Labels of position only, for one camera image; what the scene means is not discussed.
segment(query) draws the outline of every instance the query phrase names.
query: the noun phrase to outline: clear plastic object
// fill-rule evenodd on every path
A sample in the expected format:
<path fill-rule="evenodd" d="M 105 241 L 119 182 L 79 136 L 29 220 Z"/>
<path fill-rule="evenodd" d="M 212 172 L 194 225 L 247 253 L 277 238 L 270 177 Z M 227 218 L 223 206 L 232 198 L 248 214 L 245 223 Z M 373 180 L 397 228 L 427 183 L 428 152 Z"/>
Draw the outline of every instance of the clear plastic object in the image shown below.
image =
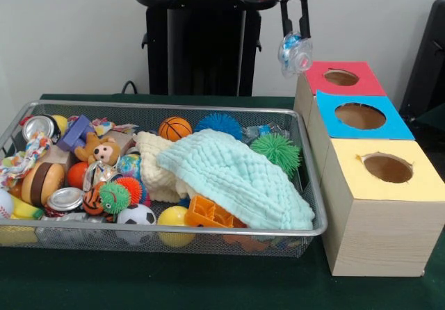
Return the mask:
<path fill-rule="evenodd" d="M 243 143 L 250 145 L 250 143 L 255 141 L 260 136 L 269 133 L 278 133 L 285 138 L 289 138 L 290 136 L 287 130 L 282 129 L 276 123 L 271 122 L 270 124 L 263 124 L 261 126 L 251 126 L 243 128 Z"/>
<path fill-rule="evenodd" d="M 312 66 L 312 41 L 302 39 L 299 32 L 290 32 L 281 41 L 278 61 L 282 64 L 282 73 L 287 79 L 307 71 Z"/>

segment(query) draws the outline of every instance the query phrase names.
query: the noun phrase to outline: metal basket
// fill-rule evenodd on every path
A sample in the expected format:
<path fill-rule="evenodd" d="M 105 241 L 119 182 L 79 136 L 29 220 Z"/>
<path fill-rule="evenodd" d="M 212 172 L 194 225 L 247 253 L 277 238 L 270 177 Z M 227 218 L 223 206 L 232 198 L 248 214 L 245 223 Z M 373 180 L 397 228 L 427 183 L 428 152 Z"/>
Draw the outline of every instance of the metal basket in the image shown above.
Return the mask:
<path fill-rule="evenodd" d="M 25 148 L 26 143 L 19 122 L 32 114 L 59 114 L 65 117 L 84 114 L 90 119 L 107 116 L 117 124 L 134 123 L 138 124 L 141 130 L 148 131 L 157 129 L 165 118 L 173 115 L 184 117 L 194 127 L 203 117 L 216 111 L 230 114 L 243 127 L 274 122 L 289 131 L 292 141 L 302 147 L 302 165 L 293 178 L 293 184 L 314 210 L 313 230 L 219 229 L 0 219 L 0 244 L 11 247 L 74 250 L 301 256 L 312 238 L 326 230 L 327 220 L 305 126 L 299 114 L 293 111 L 35 101 L 23 107 L 0 137 L 2 158 Z M 156 216 L 159 216 L 168 206 L 169 204 L 153 202 L 151 208 Z M 182 247 L 167 246 L 160 239 L 163 236 L 168 237 L 173 245 L 181 245 L 185 243 L 183 240 L 187 236 L 192 237 L 187 234 L 195 234 L 195 237 L 188 245 Z"/>

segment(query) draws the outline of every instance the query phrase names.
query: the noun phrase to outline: stacked boxes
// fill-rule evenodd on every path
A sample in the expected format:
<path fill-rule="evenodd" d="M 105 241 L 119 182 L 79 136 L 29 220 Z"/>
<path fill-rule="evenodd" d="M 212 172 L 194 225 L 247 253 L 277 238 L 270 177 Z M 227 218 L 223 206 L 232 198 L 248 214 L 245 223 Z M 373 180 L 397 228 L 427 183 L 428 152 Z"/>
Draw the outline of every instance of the stacked boxes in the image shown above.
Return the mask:
<path fill-rule="evenodd" d="M 314 63 L 295 108 L 320 176 L 332 274 L 422 275 L 444 226 L 445 185 L 371 69 Z"/>

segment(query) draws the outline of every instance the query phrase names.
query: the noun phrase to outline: soccer ball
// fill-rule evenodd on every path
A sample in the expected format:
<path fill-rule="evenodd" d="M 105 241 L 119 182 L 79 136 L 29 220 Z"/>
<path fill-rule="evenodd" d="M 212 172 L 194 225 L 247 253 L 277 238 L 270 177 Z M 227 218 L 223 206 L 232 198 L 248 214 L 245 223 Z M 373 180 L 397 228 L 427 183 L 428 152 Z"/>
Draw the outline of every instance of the soccer ball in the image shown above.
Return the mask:
<path fill-rule="evenodd" d="M 143 204 L 131 204 L 118 215 L 118 223 L 123 225 L 155 225 L 156 216 Z"/>
<path fill-rule="evenodd" d="M 124 225 L 155 225 L 156 216 L 153 211 L 143 204 L 131 204 L 118 215 L 117 223 Z M 153 233 L 149 231 L 117 230 L 116 236 L 133 246 L 150 242 Z"/>

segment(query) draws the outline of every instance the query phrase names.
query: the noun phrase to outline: white cloth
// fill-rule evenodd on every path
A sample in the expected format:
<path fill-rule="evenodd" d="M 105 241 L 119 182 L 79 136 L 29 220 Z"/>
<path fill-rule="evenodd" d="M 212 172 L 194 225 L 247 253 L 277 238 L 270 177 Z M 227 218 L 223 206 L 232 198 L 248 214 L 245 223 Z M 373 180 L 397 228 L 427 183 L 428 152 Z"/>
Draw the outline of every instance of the white cloth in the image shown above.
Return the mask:
<path fill-rule="evenodd" d="M 133 135 L 133 139 L 140 152 L 140 178 L 147 186 L 150 198 L 154 201 L 179 202 L 176 176 L 156 163 L 158 154 L 170 148 L 173 142 L 145 132 Z"/>

